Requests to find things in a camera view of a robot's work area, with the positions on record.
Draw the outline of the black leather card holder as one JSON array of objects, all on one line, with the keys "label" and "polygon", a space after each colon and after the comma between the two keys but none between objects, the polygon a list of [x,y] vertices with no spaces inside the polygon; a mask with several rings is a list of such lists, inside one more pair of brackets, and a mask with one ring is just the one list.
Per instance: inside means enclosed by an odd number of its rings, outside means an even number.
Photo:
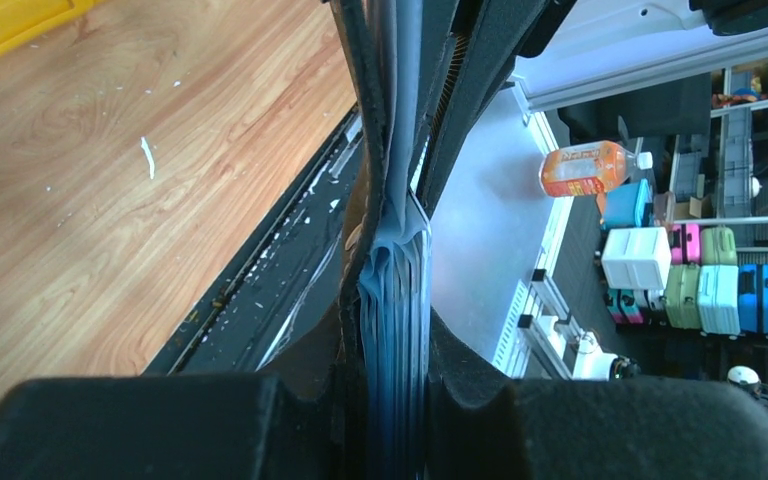
[{"label": "black leather card holder", "polygon": [[420,479],[426,472],[432,236],[416,186],[455,46],[455,6],[334,1],[330,8],[362,129],[338,293],[346,474]]}]

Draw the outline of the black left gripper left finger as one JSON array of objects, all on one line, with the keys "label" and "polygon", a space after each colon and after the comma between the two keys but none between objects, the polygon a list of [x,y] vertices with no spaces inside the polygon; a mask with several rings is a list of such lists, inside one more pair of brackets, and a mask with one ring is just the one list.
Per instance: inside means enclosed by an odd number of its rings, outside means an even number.
[{"label": "black left gripper left finger", "polygon": [[333,479],[335,312],[255,373],[34,379],[0,400],[0,479]]}]

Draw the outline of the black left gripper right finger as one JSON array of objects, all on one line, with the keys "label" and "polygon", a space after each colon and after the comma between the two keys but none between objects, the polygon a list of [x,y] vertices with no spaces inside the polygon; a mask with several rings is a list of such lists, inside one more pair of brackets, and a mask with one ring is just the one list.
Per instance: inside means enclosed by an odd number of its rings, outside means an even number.
[{"label": "black left gripper right finger", "polygon": [[434,479],[768,479],[768,414],[735,387],[512,379],[431,325]]}]

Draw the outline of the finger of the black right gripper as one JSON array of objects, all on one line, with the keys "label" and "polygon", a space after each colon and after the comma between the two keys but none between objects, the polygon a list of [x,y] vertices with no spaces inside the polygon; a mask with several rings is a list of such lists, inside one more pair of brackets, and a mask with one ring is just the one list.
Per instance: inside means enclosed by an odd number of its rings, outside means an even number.
[{"label": "finger of the black right gripper", "polygon": [[555,1],[426,1],[417,197],[432,215],[466,136],[512,72],[557,31]]}]

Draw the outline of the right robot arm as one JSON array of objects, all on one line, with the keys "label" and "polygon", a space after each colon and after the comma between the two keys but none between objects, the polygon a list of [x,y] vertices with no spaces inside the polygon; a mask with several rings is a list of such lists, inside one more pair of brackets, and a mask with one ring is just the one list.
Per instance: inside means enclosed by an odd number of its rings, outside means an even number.
[{"label": "right robot arm", "polygon": [[427,1],[418,196],[433,212],[468,132],[514,73],[553,110],[768,51],[768,1]]}]

